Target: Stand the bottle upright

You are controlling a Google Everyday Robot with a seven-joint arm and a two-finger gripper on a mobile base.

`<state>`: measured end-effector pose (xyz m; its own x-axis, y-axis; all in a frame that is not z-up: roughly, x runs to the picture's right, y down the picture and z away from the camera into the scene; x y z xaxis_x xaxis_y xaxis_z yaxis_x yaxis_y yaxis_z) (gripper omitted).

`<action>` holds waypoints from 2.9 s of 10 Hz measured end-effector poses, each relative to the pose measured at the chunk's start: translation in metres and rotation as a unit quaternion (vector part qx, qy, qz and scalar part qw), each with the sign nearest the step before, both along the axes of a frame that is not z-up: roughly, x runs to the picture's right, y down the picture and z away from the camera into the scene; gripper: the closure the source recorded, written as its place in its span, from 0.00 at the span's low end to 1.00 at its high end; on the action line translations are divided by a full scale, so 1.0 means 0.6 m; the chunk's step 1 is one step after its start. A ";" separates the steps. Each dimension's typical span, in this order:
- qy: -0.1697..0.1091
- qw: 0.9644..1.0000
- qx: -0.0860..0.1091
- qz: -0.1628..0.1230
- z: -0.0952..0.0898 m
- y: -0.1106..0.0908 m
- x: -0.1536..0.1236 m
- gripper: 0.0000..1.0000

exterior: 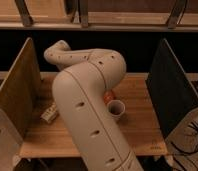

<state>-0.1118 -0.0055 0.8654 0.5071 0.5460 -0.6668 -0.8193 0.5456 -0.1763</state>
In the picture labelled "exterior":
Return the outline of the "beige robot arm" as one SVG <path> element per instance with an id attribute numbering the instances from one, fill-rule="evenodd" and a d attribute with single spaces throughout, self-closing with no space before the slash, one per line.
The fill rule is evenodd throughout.
<path id="1" fill-rule="evenodd" d="M 123 56 L 110 49 L 72 50 L 60 40 L 44 58 L 59 69 L 52 95 L 88 171 L 143 171 L 103 101 L 126 74 Z"/>

